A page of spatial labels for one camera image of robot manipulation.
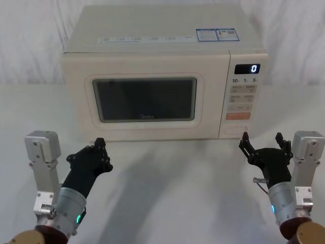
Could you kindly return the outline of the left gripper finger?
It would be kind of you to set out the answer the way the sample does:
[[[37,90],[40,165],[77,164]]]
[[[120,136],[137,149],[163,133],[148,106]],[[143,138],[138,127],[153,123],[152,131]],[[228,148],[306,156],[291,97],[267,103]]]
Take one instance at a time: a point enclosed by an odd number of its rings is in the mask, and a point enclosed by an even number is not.
[[[103,172],[111,172],[113,170],[113,165],[110,163],[110,157],[108,156],[106,150],[106,143],[103,138],[100,138],[100,148],[102,151],[102,169]]]
[[[74,154],[67,156],[66,161],[72,162],[81,156],[98,155],[101,151],[101,138],[97,138],[93,145],[88,145]]]

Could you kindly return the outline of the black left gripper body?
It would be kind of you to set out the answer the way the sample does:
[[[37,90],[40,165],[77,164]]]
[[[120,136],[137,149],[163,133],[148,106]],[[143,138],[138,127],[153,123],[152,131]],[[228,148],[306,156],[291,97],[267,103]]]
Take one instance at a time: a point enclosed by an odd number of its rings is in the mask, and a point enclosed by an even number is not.
[[[62,187],[75,190],[86,199],[97,177],[106,173],[102,169],[102,152],[98,155],[81,156],[69,163],[71,170]]]

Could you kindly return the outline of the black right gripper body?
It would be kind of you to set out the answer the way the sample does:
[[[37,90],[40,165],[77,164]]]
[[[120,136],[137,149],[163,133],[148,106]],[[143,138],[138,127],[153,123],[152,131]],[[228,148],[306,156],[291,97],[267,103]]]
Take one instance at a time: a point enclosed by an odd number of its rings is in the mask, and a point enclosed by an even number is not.
[[[290,160],[293,157],[291,152],[276,148],[261,148],[249,153],[248,163],[258,167],[267,180],[267,187],[290,182],[291,174],[288,169]]]

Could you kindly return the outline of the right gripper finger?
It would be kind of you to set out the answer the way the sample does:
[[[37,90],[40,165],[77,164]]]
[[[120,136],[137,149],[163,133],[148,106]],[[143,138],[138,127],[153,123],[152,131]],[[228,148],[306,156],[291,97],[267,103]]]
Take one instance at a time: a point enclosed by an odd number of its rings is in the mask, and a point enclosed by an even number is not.
[[[284,151],[284,155],[288,158],[291,159],[293,157],[293,154],[291,152],[291,141],[290,140],[285,140],[282,136],[282,133],[278,132],[276,134],[275,140],[277,144],[279,145],[280,149]]]
[[[242,139],[239,143],[239,148],[247,159],[254,159],[256,156],[256,150],[249,141],[249,135],[247,132],[243,133]]]

